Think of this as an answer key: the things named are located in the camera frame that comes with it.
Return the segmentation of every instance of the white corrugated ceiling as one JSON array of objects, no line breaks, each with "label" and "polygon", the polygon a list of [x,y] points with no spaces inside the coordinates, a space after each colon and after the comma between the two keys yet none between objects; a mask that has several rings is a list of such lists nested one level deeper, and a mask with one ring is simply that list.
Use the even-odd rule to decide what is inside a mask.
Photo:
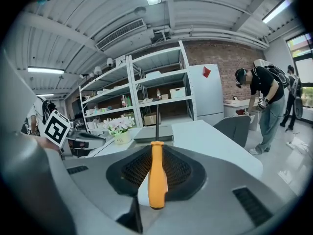
[{"label": "white corrugated ceiling", "polygon": [[[25,18],[31,19],[16,21],[4,47],[35,92],[58,92],[58,96],[62,96],[81,82],[78,74],[89,73],[95,66],[104,65],[108,56],[116,58],[150,45],[153,32],[149,28],[168,25],[172,33],[186,28],[232,30],[243,15],[248,15],[237,31],[260,40],[295,18],[295,14],[286,9],[264,24],[262,18],[282,0],[261,0],[257,9],[251,11],[254,1],[162,0],[162,3],[153,6],[149,6],[146,0],[51,0],[44,5],[32,3],[22,12]],[[146,8],[144,15],[134,13],[139,6]],[[112,31],[139,18],[143,18],[148,29],[129,33],[126,36],[132,36],[129,44],[124,44],[127,39],[120,45],[117,40],[104,52],[94,47]],[[61,78],[50,74],[34,75],[27,72],[29,66],[59,68],[66,73]]]}]

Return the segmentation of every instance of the red paper sign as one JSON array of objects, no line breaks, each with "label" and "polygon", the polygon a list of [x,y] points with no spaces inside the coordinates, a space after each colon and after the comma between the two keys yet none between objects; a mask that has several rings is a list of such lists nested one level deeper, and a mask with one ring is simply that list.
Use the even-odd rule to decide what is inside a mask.
[{"label": "red paper sign", "polygon": [[209,74],[211,73],[211,70],[209,70],[207,67],[203,67],[203,75],[208,78]]}]

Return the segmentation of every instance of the window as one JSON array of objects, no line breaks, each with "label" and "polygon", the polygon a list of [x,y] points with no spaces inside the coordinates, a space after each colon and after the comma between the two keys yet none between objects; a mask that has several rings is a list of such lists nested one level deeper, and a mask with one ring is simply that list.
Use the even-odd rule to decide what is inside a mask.
[{"label": "window", "polygon": [[302,34],[287,41],[295,64],[295,72],[300,77],[303,86],[302,102],[307,107],[313,107],[312,36],[312,34]]}]

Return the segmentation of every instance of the gray pants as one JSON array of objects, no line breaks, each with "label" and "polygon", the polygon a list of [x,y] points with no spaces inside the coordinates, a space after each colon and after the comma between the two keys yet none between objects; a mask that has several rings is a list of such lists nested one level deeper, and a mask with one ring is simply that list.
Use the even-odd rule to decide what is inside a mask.
[{"label": "gray pants", "polygon": [[270,149],[279,122],[280,117],[283,116],[283,109],[285,108],[285,97],[268,105],[263,111],[260,119],[260,129],[263,137],[262,143],[255,147],[258,153],[263,153],[266,149]]}]

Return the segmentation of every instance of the white metal shelving unit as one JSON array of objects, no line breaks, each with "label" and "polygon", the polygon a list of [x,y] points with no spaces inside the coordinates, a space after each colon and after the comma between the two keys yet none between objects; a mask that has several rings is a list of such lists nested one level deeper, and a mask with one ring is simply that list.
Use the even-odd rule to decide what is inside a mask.
[{"label": "white metal shelving unit", "polygon": [[[158,104],[166,104],[173,103],[178,101],[186,101],[187,106],[187,116],[175,116],[175,117],[167,117],[164,122],[166,124],[176,123],[176,122],[186,122],[191,120],[197,120],[197,109],[196,102],[194,97],[194,92],[192,91],[192,86],[189,83],[188,77],[188,67],[189,63],[187,60],[187,55],[184,49],[184,46],[181,41],[179,41],[179,47],[168,48],[165,50],[160,50],[157,52],[153,52],[139,58],[132,60],[132,56],[129,56],[129,64],[130,64],[130,76],[131,82],[134,91],[134,99],[136,104],[134,104],[135,111],[137,111],[137,115],[139,118],[139,125],[143,127],[143,122],[141,118],[140,108],[149,107]],[[157,77],[145,77],[146,73],[152,72],[154,70],[165,68],[168,66],[179,65],[180,70],[170,71],[166,73],[162,73]],[[139,73],[141,79],[135,80],[135,72]],[[166,100],[159,100],[149,103],[141,103],[139,104],[137,88],[141,86],[143,89],[143,95],[147,98],[147,94],[145,94],[144,90],[151,87],[157,87],[165,84],[171,84],[175,82],[184,82],[186,87],[187,94],[184,97],[178,98],[170,98]]]},{"label": "white metal shelving unit", "polygon": [[[94,79],[93,81],[91,81],[90,83],[85,85],[84,87],[82,87],[82,88],[79,87],[80,101],[81,101],[82,109],[84,109],[84,107],[86,107],[87,104],[89,104],[89,103],[103,102],[103,101],[109,100],[111,98],[114,98],[117,96],[122,96],[123,94],[128,94],[128,93],[130,93],[130,95],[131,95],[132,106],[121,107],[118,109],[112,109],[109,111],[99,112],[96,114],[90,114],[90,115],[84,114],[85,126],[89,132],[95,131],[97,129],[89,129],[87,127],[87,119],[88,118],[93,118],[93,117],[100,116],[100,115],[109,115],[109,114],[115,113],[115,112],[124,112],[124,111],[132,110],[132,111],[134,111],[134,117],[135,117],[136,123],[140,123],[138,115],[137,115],[137,110],[135,110],[135,106],[134,106],[136,104],[136,102],[134,99],[133,85],[131,83],[131,79],[130,79],[129,74],[130,74],[129,58],[126,57],[126,63],[125,64],[122,64],[121,66],[119,66],[117,68],[113,68],[112,70],[102,74],[101,76],[97,77],[96,79]],[[105,91],[102,94],[99,94],[97,96],[89,98],[88,100],[85,100],[85,101],[82,100],[82,92],[83,91],[96,92],[98,90],[101,90],[107,86],[113,85],[113,84],[115,84],[119,81],[122,81],[124,79],[128,79],[127,84],[117,86],[114,89]]]}]

